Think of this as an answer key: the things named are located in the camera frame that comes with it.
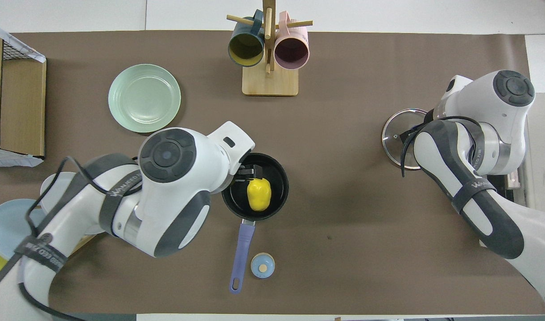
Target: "wire rack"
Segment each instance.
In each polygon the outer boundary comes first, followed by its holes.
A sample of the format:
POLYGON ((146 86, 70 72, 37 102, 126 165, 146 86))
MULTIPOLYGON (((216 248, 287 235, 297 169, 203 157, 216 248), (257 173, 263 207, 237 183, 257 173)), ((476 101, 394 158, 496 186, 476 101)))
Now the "wire rack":
POLYGON ((13 48, 7 41, 3 41, 3 60, 13 59, 30 59, 30 57, 13 48))

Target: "yellow bell pepper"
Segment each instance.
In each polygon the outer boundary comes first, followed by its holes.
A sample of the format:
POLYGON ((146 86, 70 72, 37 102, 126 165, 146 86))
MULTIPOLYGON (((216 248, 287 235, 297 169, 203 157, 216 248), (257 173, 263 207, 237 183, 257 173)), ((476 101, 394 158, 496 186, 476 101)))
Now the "yellow bell pepper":
POLYGON ((262 212, 271 203, 271 185, 266 178, 253 179, 247 186, 248 204, 255 212, 262 212))

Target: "wooden box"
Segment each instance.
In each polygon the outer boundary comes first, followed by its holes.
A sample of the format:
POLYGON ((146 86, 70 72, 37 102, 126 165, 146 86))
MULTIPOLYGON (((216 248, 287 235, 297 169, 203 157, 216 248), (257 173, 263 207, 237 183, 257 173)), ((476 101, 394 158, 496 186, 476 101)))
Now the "wooden box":
POLYGON ((0 158, 44 158, 45 91, 46 60, 32 59, 0 38, 0 158))

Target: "wooden mug tree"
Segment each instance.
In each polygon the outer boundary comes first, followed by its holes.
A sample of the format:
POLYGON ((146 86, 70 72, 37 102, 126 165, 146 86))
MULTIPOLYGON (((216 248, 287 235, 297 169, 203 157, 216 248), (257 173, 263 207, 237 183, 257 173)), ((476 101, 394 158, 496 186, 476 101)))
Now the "wooden mug tree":
MULTIPOLYGON (((264 56, 257 65, 243 67, 242 90, 248 96, 296 96, 298 94, 298 70, 275 68, 274 44, 277 29, 276 0, 263 0, 264 56)), ((227 15, 227 19, 252 26, 252 20, 227 15)), ((312 21, 287 24, 287 27, 312 26, 312 21)))

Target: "white paper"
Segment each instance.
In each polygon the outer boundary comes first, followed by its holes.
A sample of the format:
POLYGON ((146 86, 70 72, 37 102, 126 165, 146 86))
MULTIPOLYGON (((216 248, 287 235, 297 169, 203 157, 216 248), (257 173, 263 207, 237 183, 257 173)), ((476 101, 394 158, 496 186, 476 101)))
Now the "white paper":
POLYGON ((35 167, 42 163, 42 159, 32 155, 22 155, 0 149, 0 167, 27 166, 35 167))

